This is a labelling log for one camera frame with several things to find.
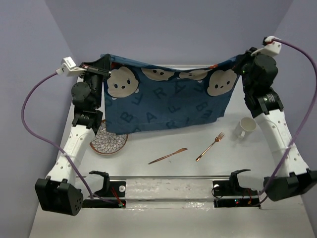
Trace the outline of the copper fork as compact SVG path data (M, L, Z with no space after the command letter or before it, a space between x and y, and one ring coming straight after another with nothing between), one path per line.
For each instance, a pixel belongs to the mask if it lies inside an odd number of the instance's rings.
M225 136L225 134L223 132L221 132L215 139L214 142L201 154L199 155L195 161L199 161L216 143L218 143L223 137Z

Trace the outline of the floral ceramic plate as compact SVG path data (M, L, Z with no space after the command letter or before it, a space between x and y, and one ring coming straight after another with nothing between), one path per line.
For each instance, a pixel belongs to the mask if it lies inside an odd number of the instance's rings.
M99 155L108 156L120 151L128 140L128 134L116 134L108 132L106 120L101 125L94 139L90 142L90 148Z

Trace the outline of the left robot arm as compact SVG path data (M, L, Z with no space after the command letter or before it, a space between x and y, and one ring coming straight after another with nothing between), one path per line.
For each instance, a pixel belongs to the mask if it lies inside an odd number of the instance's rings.
M39 204L44 211L75 216L83 201L94 198L93 191L104 196L109 192L109 183L99 178L84 178L78 168L86 149L101 126L103 83L111 75L110 55L106 54L93 62L79 66L71 57L62 59L60 73L77 76L80 82L71 88L74 118L67 142L59 148L60 156L46 178L35 183Z

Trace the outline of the white ceramic mug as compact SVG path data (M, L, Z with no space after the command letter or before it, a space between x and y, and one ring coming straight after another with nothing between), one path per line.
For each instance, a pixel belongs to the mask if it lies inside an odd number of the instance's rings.
M246 139L257 128L257 123L253 118L242 118L234 129L234 135L239 139Z

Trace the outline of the blue cartoon placemat cloth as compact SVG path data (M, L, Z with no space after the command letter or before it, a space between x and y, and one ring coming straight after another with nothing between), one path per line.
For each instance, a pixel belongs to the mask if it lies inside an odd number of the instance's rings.
M236 86L236 57L175 69L110 55L104 83L106 128L116 134L178 129L223 117Z

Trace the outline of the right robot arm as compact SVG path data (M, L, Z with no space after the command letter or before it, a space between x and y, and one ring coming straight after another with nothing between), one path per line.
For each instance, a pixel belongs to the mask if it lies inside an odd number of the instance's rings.
M265 49L251 47L237 57L233 71L242 77L244 101L260 127L276 166L272 175L252 183L247 170L235 171L228 182L233 194L246 188L265 193L271 201L302 195L317 183L317 173L304 161L288 129L282 101L273 90L276 61Z

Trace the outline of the copper knife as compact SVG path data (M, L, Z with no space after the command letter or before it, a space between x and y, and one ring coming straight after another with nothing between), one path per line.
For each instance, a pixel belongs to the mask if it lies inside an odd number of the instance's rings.
M149 162L148 165L153 164L153 163L156 163L156 162L158 162L158 161L161 161L161 160L163 160L163 159L166 159L166 158L168 158L168 157L170 157L170 156L173 156L173 155L176 155L176 154L178 154L178 153L184 152L184 151L186 151L186 150L187 150L187 148L181 148L181 149L179 149L179 150L177 150L177 151L175 151L175 152L173 152L173 153L171 153L171 154L165 155L165 156L163 156L163 157L160 157L160 158L158 158L158 159L156 159L156 160L153 160L153 161Z

